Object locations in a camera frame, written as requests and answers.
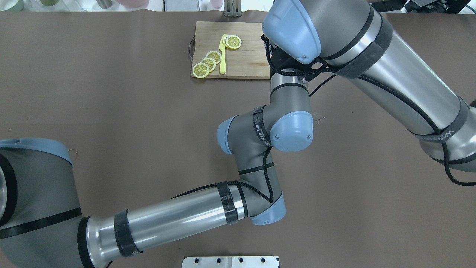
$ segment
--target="metal bracket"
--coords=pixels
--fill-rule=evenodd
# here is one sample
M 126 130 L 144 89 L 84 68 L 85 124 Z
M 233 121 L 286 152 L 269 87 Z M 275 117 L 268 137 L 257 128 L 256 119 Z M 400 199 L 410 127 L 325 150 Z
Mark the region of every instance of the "metal bracket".
M 225 17 L 241 17 L 241 0 L 225 0 Z
M 278 256 L 187 257 L 182 268 L 279 268 Z

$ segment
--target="yellow knife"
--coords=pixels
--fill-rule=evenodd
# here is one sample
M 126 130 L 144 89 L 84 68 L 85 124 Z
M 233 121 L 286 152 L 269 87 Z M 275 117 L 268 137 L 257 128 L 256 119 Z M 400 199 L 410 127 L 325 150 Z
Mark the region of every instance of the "yellow knife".
M 219 45 L 219 48 L 220 48 L 220 52 L 221 52 L 221 61 L 220 61 L 220 74 L 225 74 L 227 72 L 227 62 L 225 60 L 225 50 L 226 50 L 226 47 L 225 45 L 223 44 L 223 40 L 225 39 L 225 37 L 227 36 L 227 34 L 225 33 L 221 39 L 220 39 L 220 45 Z

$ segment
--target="white perforated bracket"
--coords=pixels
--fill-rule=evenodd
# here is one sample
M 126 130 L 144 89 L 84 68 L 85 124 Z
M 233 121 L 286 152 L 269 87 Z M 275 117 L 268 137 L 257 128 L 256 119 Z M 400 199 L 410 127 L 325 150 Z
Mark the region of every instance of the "white perforated bracket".
M 279 257 L 187 257 L 182 262 L 182 268 L 279 268 Z

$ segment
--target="wooden cutting board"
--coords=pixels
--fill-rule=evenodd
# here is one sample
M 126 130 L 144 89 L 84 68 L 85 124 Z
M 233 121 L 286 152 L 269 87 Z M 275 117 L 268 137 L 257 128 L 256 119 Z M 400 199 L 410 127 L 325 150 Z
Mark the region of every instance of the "wooden cutting board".
M 226 74 L 220 74 L 217 64 L 206 78 L 269 79 L 269 65 L 261 40 L 261 23 L 197 21 L 192 67 L 209 51 L 220 52 L 218 45 L 225 33 L 239 36 L 241 47 L 237 50 L 226 49 Z

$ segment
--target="knife handle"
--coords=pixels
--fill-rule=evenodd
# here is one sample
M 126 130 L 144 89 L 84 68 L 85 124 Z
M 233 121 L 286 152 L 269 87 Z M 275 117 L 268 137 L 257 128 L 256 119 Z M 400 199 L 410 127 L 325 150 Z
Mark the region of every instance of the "knife handle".
M 226 50 L 226 48 L 221 50 L 220 74 L 225 74 L 227 72 L 227 61 L 225 57 Z

